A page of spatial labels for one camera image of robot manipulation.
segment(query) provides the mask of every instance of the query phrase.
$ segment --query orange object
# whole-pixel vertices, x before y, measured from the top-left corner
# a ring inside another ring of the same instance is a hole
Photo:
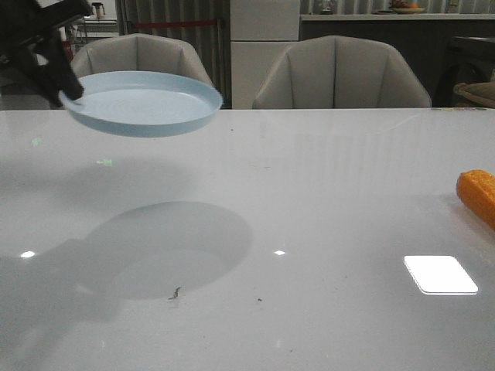
[[[65,52],[65,56],[69,60],[69,62],[74,58],[74,55],[72,53],[72,45],[70,44],[70,41],[62,41],[62,46],[63,46],[63,51]]]
[[[457,195],[495,230],[495,175],[480,169],[462,173],[457,179]]]

